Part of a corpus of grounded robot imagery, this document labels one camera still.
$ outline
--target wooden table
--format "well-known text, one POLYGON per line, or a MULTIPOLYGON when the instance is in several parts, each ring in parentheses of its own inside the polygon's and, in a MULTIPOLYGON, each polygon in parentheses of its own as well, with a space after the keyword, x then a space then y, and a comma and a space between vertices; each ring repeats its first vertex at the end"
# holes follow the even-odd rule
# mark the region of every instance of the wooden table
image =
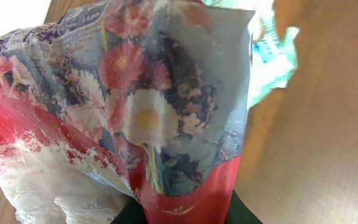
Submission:
MULTIPOLYGON (((46 22, 93 2, 52 0, 46 22)), ((250 110, 235 186, 264 223, 358 221, 358 1, 276 0, 300 67, 250 110)), ((0 190, 0 223, 14 223, 0 190)))

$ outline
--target white flower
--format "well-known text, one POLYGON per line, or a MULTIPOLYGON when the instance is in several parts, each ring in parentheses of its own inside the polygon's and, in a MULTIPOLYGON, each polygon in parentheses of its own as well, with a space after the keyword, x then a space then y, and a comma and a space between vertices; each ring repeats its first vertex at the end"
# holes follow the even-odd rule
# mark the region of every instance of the white flower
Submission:
POLYGON ((27 67, 19 61, 16 55, 13 55, 9 60, 13 64, 12 76, 13 80, 16 83, 20 83, 23 85, 35 85, 35 81, 32 78, 31 73, 29 72, 27 67))
POLYGON ((116 101, 119 98, 119 92, 117 89, 112 88, 110 90, 110 94, 106 97, 106 113, 110 117, 112 113, 114 112, 114 109, 116 109, 116 101))
POLYGON ((189 94, 187 95, 187 98, 190 99, 191 97, 199 96, 199 95, 201 95, 201 90, 195 88, 195 89, 190 90, 189 94))
POLYGON ((104 98, 99 82, 94 78, 93 73, 89 71, 79 71, 80 80, 78 82, 81 91, 87 96, 97 107, 104 107, 104 98))
POLYGON ((91 103, 84 105, 74 105, 67 109, 64 120, 84 133, 90 139, 99 141, 102 136, 101 122, 96 108, 91 103))
POLYGON ((166 146, 178 135, 178 116, 172 105, 156 90, 137 90, 128 97, 124 117, 124 134, 137 146, 143 143, 166 146))
POLYGON ((80 73, 78 70, 72 69, 71 72, 66 72, 65 78, 69 82, 77 82, 80 79, 80 73))
POLYGON ((199 136, 204 132, 205 123, 200 124, 196 113, 192 113, 190 116, 183 118, 185 125, 183 126, 183 132, 192 135, 193 137, 199 136))

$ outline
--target green stem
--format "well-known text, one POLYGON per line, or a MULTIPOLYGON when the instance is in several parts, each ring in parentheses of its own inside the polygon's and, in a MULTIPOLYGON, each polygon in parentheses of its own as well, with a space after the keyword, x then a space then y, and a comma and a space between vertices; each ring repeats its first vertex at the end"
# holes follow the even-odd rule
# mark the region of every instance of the green stem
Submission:
POLYGON ((154 147, 153 146, 142 146, 143 150, 146 152, 147 154, 147 167, 146 167, 146 179, 148 181, 150 181, 150 185, 154 186, 154 190, 159 193, 162 194, 163 190, 160 187, 160 185, 158 184, 158 180, 157 180, 157 169, 155 167, 155 154, 154 154, 154 147))
POLYGON ((104 47, 104 51, 107 52, 109 50, 109 45, 108 45, 108 38, 106 35, 106 19, 102 19, 101 26, 102 28, 100 30, 100 33, 102 35, 103 47, 104 47))

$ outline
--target yellow flower center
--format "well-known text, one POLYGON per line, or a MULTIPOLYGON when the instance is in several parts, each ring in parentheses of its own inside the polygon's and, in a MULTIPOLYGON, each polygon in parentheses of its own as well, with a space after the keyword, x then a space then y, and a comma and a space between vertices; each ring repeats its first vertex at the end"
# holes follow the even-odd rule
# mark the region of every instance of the yellow flower center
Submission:
POLYGON ((119 57, 114 63, 114 65, 121 70, 125 69, 127 67, 127 64, 128 64, 128 57, 126 57, 125 55, 119 57))
POLYGON ((137 125, 141 128, 154 131, 158 128, 158 114, 153 109, 146 109, 137 116, 137 125))
POLYGON ((134 19, 139 14, 139 7, 137 6, 131 6, 127 8, 127 15, 129 18, 134 19))

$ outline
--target floral print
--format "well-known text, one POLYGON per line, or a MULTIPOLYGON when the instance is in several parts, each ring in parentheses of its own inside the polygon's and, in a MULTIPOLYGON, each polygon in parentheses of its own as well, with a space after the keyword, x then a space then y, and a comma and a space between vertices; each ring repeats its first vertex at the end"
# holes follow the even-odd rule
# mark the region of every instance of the floral print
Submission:
POLYGON ((150 23, 153 4, 143 1, 138 5, 126 5, 119 12, 119 7, 109 10, 106 17, 106 29, 125 39, 129 35, 145 35, 150 23))
POLYGON ((124 134, 137 146, 166 146, 178 135, 178 116, 172 105, 156 90, 137 90, 128 96, 124 134))
MULTIPOLYGON (((11 105, 11 114, 4 112, 10 123, 1 125, 10 127, 0 137, 9 142, 34 134, 45 148, 67 147, 63 162, 127 187, 120 190, 152 211, 150 217, 163 213, 169 220, 208 210, 194 195, 231 193, 208 181, 226 180, 223 165, 236 168, 246 113, 234 111, 241 110, 237 95, 247 77, 221 63, 220 43, 211 44, 224 39, 210 35, 218 26, 219 19, 210 19, 215 9, 160 3, 117 0, 70 11, 58 24, 24 36, 25 50, 4 46, 12 42, 6 36, 0 42, 0 101, 11 105), (202 40, 196 53, 194 34, 202 40), (189 195, 188 204, 173 199, 189 195)), ((230 60, 241 65, 244 58, 230 60)), ((230 184, 234 178, 227 178, 230 184)))
POLYGON ((108 89, 126 89, 143 71, 142 47, 133 43, 123 43, 108 51, 99 66, 100 79, 108 89))

